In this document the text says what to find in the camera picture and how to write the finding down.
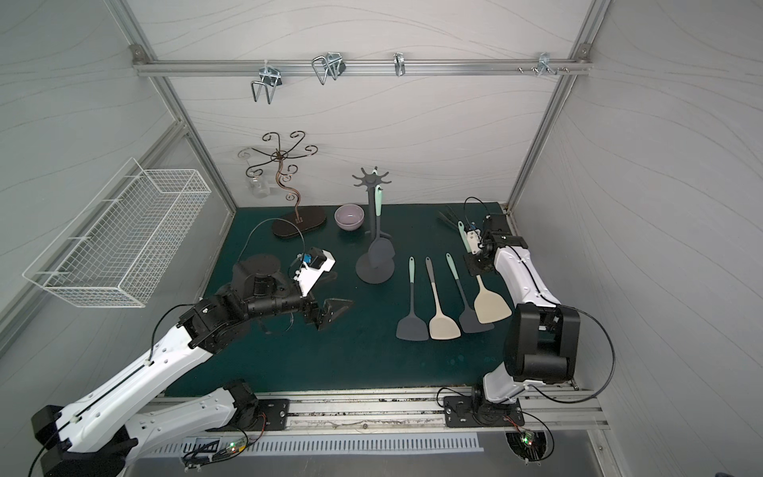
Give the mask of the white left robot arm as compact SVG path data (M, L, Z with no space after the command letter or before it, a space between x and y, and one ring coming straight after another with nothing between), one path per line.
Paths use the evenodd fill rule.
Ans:
M298 262L292 277L272 254L238 262L230 283L188 306L176 325L120 373L74 403L37 411L31 423L42 448L33 464L45 476L118 476L149 451L198 431L278 429L244 380L162 411L147 413L144 407L254 324L300 314L322 330L353 306L341 298L318 303L312 293L337 276L331 252L310 248Z

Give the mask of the aluminium rail with hooks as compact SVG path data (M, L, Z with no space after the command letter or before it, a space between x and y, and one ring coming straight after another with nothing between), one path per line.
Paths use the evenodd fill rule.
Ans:
M143 78L249 78L252 99L272 101L285 81L314 78L326 81L340 78L404 77L577 77L590 73L593 63L586 55L554 59L547 53L530 59L416 60L394 53L381 60L351 60L336 52L309 60L154 60L140 45L128 47L132 67Z

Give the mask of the grey spatula mint handle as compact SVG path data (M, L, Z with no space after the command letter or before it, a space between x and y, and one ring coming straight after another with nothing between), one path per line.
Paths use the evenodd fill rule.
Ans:
M399 320L395 337L401 341L424 342L429 339L426 323L415 312L415 258L409 258L409 313Z

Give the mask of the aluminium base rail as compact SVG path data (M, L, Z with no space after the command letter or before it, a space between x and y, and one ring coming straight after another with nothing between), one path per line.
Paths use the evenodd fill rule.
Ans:
M518 423L527 429L610 429L598 401L565 405L582 391L572 386L544 387L546 399L536 391L522 394L518 409L477 409L465 387L360 389L307 392L257 392L260 399L286 399L285 434L404 433L467 430L470 425L488 431L511 431Z

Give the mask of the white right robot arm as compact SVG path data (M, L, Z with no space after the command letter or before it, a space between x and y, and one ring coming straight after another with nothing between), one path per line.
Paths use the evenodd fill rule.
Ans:
M516 403L532 385L553 385L573 378L580 316L550 293L532 263L524 238L511 233L508 221L487 215L481 228L466 232L470 246L465 264L475 277L500 274L514 302L504 358L483 377L481 393L488 403Z

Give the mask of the lilac ceramic bowl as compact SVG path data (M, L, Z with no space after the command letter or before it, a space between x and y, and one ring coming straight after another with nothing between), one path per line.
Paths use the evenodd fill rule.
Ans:
M345 232L354 232L359 230L365 222L365 210L356 204L345 204L340 206L334 214L334 220L337 226Z

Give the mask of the grey slotted turner mint handle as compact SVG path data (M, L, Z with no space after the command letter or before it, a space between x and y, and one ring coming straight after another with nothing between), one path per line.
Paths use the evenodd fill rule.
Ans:
M478 334L478 333L484 333L484 332L493 330L494 329L493 324L483 324L479 321L475 309L470 305L467 299L466 293L461 284L461 280L458 275L453 257L451 256L451 254L449 254L449 252L447 252L447 254L445 254L445 258L450 268L450 271L452 273L452 276L456 282L456 286L458 288L458 291L463 303L463 307L464 307L464 310L461 312L459 316L459 324L461 326L462 331L466 334Z

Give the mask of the glass on mug tree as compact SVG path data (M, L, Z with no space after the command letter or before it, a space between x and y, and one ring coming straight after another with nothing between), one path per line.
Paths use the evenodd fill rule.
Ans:
M252 196L263 199L269 196L270 186L264 178L264 167L270 163L270 158L262 151L252 147L246 147L238 153L238 158L246 161L246 179L248 179L248 189Z

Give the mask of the black tongs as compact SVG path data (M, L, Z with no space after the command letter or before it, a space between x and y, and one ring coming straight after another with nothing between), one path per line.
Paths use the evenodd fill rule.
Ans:
M437 211L437 219L443 222L445 226L455 231L458 230L458 223L463 224L463 229L465 232L468 233L472 230L470 224L466 220L458 217L455 211L449 205L445 205L443 209Z

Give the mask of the grey utensil mint handle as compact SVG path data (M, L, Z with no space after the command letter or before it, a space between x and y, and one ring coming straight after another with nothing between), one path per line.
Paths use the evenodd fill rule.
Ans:
M383 189L380 185L375 190L375 212L376 212L376 236L371 243L368 251L369 261L373 268L379 268L382 264L393 260L395 257L395 248L389 238L384 238L381 232L381 215L383 206Z

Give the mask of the beige spatula grey handle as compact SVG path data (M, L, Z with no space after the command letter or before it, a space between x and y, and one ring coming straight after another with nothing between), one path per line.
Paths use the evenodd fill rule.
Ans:
M456 324L455 320L447 316L442 310L435 280L434 267L429 256L425 258L425 266L435 306L435 314L429 321L430 338L436 341L448 341L457 339L461 336L460 328Z

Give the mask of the grey utensil rack stand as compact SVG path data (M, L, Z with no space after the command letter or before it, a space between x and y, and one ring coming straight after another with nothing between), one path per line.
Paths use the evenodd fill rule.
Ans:
M361 281L376 285L388 281L395 272L395 248L391 242L391 236L381 231L382 185L389 184L389 181L385 181L387 173L379 173L377 167L371 172L363 169L362 173L362 177L355 176L355 179L360 180L357 187L367 188L371 244L368 251L358 258L356 274Z

